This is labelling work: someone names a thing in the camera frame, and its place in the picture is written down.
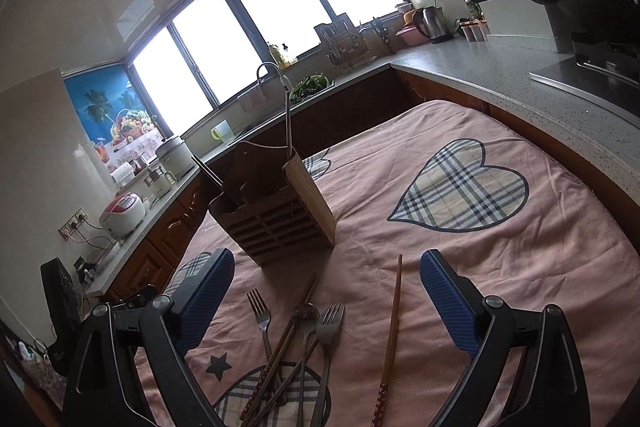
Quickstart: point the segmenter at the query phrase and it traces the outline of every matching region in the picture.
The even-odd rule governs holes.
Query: poster
[[[138,156],[150,158],[156,153],[162,135],[123,65],[70,76],[65,86],[80,123],[109,172]]]

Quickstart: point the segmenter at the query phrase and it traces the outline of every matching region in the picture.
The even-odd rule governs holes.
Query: green vegetables
[[[331,81],[322,73],[306,76],[289,93],[289,100],[294,104],[302,102],[305,98],[326,89],[330,84]]]

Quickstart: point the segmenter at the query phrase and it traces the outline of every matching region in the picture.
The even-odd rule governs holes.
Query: metal fork
[[[271,358],[271,344],[269,343],[267,328],[269,328],[269,323],[271,322],[271,312],[267,308],[267,304],[265,304],[257,288],[247,293],[246,297],[249,299],[249,304],[251,304],[251,308],[254,311],[255,321],[258,323],[258,328],[260,328],[260,331],[262,332],[264,352],[267,355],[267,360],[269,360]],[[279,388],[281,383],[282,379],[280,378],[280,372],[278,371],[274,376],[275,388]]]
[[[342,324],[344,315],[344,304],[333,304],[322,314],[316,326],[316,336],[322,346],[324,354],[324,367],[322,378],[320,379],[320,389],[314,406],[314,413],[311,417],[310,427],[320,427],[322,413],[324,412],[324,397],[326,395],[326,385],[329,381],[329,365],[331,364],[331,348],[334,345],[338,330]]]

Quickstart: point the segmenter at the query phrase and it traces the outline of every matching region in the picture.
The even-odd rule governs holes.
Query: window frame
[[[180,51],[182,58],[186,62],[188,68],[191,70],[191,73],[193,74],[194,79],[202,89],[205,97],[207,98],[207,100],[209,101],[212,107],[212,110],[210,113],[208,113],[199,121],[197,121],[195,124],[193,124],[187,131],[183,133],[183,135],[190,134],[194,128],[198,127],[201,123],[211,118],[214,114],[224,109],[231,103],[235,102],[239,96],[241,96],[243,93],[247,92],[249,89],[251,89],[257,84],[257,79],[256,79],[253,82],[249,83],[246,87],[244,87],[243,89],[235,93],[235,95],[233,95],[232,97],[229,97],[229,99],[225,100],[225,102],[220,103],[220,101],[218,100],[218,97],[216,96],[216,93],[211,89],[209,84],[207,84],[206,78],[200,71],[194,58],[191,56],[187,46],[184,44],[184,41],[180,36],[180,32],[174,25],[174,18],[180,12],[182,12],[182,10],[184,10],[188,5],[190,5],[193,1],[195,0],[176,0],[173,3],[173,5],[169,8],[167,13],[163,17],[159,18],[156,22],[154,22],[150,26],[150,28],[145,33],[143,33],[136,40],[136,42],[134,42],[134,44],[132,45],[129,51],[129,54],[127,54],[127,57],[124,58],[124,60],[111,63],[111,65],[115,63],[124,65],[124,68],[127,71],[127,74],[129,75],[131,84],[134,86],[134,89],[137,90],[137,92],[140,95],[140,98],[143,100],[143,103],[145,103],[145,105],[149,108],[149,110],[151,110],[151,112],[154,115],[158,115],[158,127],[160,128],[163,134],[166,134],[167,137],[171,136],[173,133],[170,127],[166,124],[166,122],[162,118],[162,115],[159,113],[158,108],[156,107],[155,103],[151,99],[144,84],[142,83],[142,80],[140,79],[140,75],[138,74],[135,66],[133,65],[133,61],[135,60],[135,58],[142,52],[142,50],[149,44],[149,42],[151,42],[153,38],[155,38],[155,36],[158,35],[158,33],[161,32],[164,28],[167,28],[167,30],[169,31],[169,34],[172,36],[172,39],[174,40],[176,47]],[[229,9],[232,11],[233,15],[235,16],[236,20],[238,21],[240,27],[242,28],[247,38],[249,39],[249,42],[251,42],[252,46],[254,47],[260,60],[262,60],[263,62],[273,62],[273,57],[271,57],[266,40],[260,33],[260,30],[258,29],[257,25],[255,24],[254,20],[252,19],[250,13],[247,11],[242,1],[241,0],[225,0],[225,1],[229,6]],[[329,15],[329,19],[331,20],[331,22],[335,22],[338,19],[337,17],[338,14],[335,13],[329,1],[328,0],[319,0],[319,1],[322,7],[324,8],[324,10]],[[383,15],[380,18],[382,19],[383,22],[385,22],[386,20],[389,20],[395,17],[397,14],[398,14],[397,11],[393,11],[386,15]],[[371,21],[368,21],[358,26],[358,28],[363,29],[363,28],[368,28],[370,26],[371,26]],[[299,55],[298,60],[303,60],[304,58],[317,53],[320,50],[320,48],[321,48],[321,44],[318,44],[317,46]],[[263,82],[265,80],[270,80],[275,76],[276,76],[275,73],[270,73],[269,71],[267,71],[264,76],[260,77],[260,81]]]

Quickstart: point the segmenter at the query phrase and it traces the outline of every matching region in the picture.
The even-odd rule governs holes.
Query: stove
[[[531,71],[537,82],[557,87],[640,128],[640,46],[572,34],[575,57]]]

